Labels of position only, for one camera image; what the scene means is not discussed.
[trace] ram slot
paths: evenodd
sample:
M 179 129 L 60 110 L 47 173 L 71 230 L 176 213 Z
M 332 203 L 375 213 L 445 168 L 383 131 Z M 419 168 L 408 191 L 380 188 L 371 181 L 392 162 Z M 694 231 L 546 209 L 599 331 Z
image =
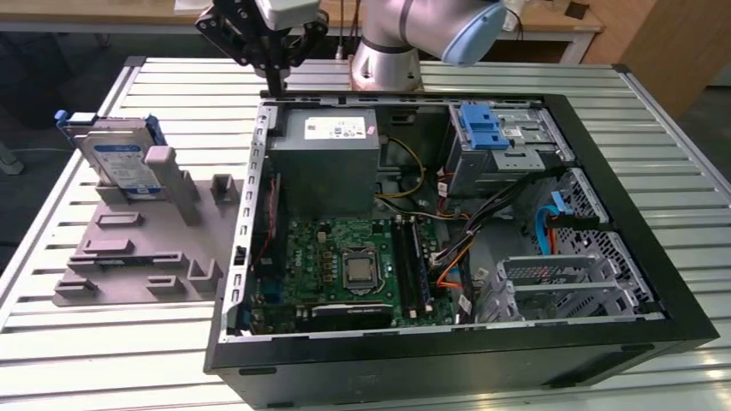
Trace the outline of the ram slot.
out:
M 425 256 L 421 254 L 421 241 L 419 240 L 419 233 L 413 220 L 409 222 L 411 230 L 411 254 L 413 255 L 413 274 L 416 277 L 417 287 L 417 304 L 421 313 L 429 313 L 432 311 L 432 295 L 429 293 L 429 279 L 428 269 L 425 267 Z
M 409 226 L 407 222 L 395 219 L 391 224 L 391 239 L 393 241 L 393 260 L 396 265 L 396 280 L 401 298 L 401 311 L 407 319 L 417 316 L 417 287 L 415 267 L 412 264 L 413 248 Z

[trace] yellow wire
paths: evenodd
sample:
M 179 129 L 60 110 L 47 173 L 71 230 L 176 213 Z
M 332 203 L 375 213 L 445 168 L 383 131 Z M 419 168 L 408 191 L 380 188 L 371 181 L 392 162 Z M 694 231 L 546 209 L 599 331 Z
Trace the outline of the yellow wire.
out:
M 409 149 L 409 147 L 403 143 L 403 141 L 400 141 L 399 139 L 395 139 L 393 137 L 388 137 L 388 141 L 392 141 L 399 146 L 401 146 L 401 148 L 411 155 L 411 157 L 413 158 L 413 161 L 416 161 L 416 163 L 419 164 L 419 174 L 421 175 L 419 178 L 417 185 L 411 190 L 404 191 L 403 193 L 376 194 L 376 197 L 380 199 L 397 199 L 400 197 L 405 197 L 407 195 L 415 193 L 421 188 L 421 185 L 424 184 L 425 173 L 424 173 L 424 166 L 421 165 L 421 160 L 419 160 L 419 156 L 416 155 L 413 150 Z

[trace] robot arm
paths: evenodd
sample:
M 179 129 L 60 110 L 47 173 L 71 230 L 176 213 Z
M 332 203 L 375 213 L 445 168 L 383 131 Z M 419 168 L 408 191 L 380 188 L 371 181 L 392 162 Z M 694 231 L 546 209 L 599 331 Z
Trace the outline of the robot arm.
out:
M 417 49 L 455 66 L 486 55 L 503 28 L 500 0 L 363 0 L 363 41 L 351 76 L 361 90 L 421 84 Z
M 319 0 L 213 0 L 195 23 L 239 64 L 251 64 L 280 96 L 289 68 L 328 32 Z M 363 0 L 363 41 L 351 67 L 353 88 L 408 91 L 421 84 L 417 49 L 456 66 L 475 64 L 503 27 L 502 0 Z M 293 26 L 304 34 L 285 38 Z
M 319 0 L 213 0 L 195 26 L 203 36 L 243 66 L 251 64 L 280 96 L 289 68 L 297 67 L 328 33 L 328 15 Z M 304 34 L 291 43 L 292 27 Z

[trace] sticker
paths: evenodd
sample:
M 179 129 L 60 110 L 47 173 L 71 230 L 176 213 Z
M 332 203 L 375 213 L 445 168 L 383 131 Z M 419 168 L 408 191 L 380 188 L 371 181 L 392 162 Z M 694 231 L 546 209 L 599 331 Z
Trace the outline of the sticker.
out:
M 447 192 L 449 190 L 449 186 L 445 182 L 437 182 L 436 183 L 436 191 L 439 192 L 440 197 L 447 197 Z
M 119 188 L 132 197 L 152 198 L 160 192 L 160 182 L 145 166 L 141 147 L 128 145 L 96 145 L 95 157 Z
M 523 138 L 523 132 L 520 131 L 520 127 L 506 127 L 503 128 L 503 136 L 504 137 L 512 137 L 512 138 Z
M 464 297 L 464 294 L 459 296 L 459 306 L 464 310 L 466 313 L 470 313 L 472 311 L 472 303 L 470 300 L 467 300 L 467 297 Z
M 95 262 L 99 265 L 124 265 L 124 261 L 120 259 L 100 259 Z
M 478 273 L 472 275 L 474 281 L 483 281 L 488 277 L 490 271 L 480 267 Z
M 305 140 L 349 140 L 365 138 L 363 117 L 309 117 L 305 120 Z

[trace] table surface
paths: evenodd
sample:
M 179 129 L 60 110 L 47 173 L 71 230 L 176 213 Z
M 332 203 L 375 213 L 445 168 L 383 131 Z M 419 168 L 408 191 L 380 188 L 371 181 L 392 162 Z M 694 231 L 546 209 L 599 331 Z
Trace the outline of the table surface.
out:
M 564 9 L 566 0 L 559 9 Z M 3 0 L 0 21 L 45 21 L 97 24 L 192 25 L 196 15 L 176 15 L 173 0 Z M 329 25 L 340 27 L 339 0 L 323 0 L 321 8 L 329 13 Z M 353 0 L 345 0 L 345 27 L 353 17 Z M 526 31 L 600 32 L 604 25 L 590 11 L 583 20 L 572 19 L 560 11 L 532 2 L 520 16 Z
M 588 388 L 343 409 L 611 410 L 731 408 L 731 190 L 632 78 L 610 67 L 423 63 L 427 91 L 562 93 L 631 193 L 720 333 Z M 292 90 L 345 90 L 347 66 L 309 62 Z M 125 68 L 101 114 L 161 120 L 195 179 L 243 177 L 263 80 L 227 59 L 148 58 Z M 75 153 L 0 277 L 0 402 L 36 409 L 247 409 L 201 372 L 212 302 L 56 307 L 52 289 L 81 239 L 97 177 Z

